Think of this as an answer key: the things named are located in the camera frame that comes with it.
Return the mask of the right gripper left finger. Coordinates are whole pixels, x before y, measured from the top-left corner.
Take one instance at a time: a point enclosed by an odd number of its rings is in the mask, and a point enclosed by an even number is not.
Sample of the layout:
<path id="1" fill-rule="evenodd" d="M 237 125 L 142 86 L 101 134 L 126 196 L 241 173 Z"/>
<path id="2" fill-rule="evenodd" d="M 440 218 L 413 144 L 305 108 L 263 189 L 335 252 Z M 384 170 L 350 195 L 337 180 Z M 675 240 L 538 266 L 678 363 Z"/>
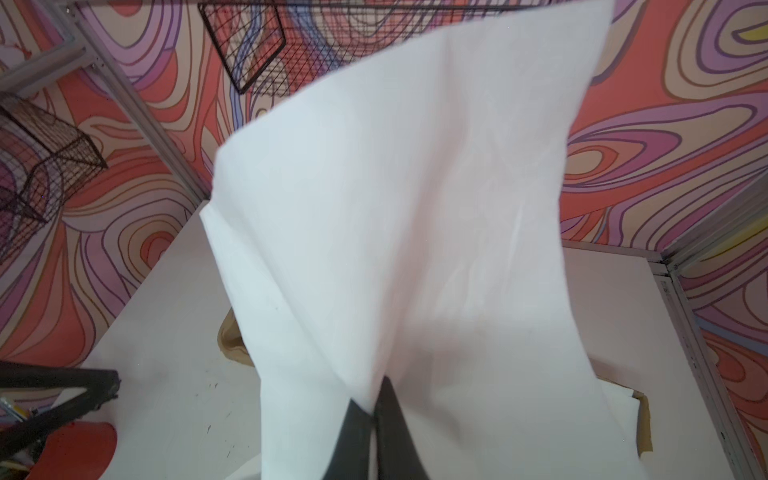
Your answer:
<path id="1" fill-rule="evenodd" d="M 354 400 L 348 404 L 323 480 L 367 480 L 370 476 L 374 417 Z"/>

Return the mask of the single white paper napkin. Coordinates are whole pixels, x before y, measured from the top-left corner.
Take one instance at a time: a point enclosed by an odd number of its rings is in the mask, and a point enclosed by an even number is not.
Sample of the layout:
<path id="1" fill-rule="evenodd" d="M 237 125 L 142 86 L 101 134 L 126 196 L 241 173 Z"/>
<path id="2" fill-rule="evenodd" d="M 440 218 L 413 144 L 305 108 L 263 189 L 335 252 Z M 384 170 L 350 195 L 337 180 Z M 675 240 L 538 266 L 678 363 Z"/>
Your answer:
<path id="1" fill-rule="evenodd" d="M 573 318 L 567 140 L 612 23 L 573 1 L 435 29 L 218 149 L 201 219 L 260 378 L 261 475 L 322 479 L 395 389 L 429 479 L 643 479 Z"/>

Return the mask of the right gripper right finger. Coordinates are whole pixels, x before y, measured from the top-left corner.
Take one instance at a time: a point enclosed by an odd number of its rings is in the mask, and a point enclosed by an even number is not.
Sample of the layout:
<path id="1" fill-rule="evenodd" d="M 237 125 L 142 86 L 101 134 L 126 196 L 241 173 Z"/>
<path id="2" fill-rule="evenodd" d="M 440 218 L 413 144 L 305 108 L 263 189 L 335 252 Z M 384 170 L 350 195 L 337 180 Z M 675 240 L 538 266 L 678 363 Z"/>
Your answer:
<path id="1" fill-rule="evenodd" d="M 394 386 L 384 377 L 374 410 L 378 480 L 428 480 Z"/>

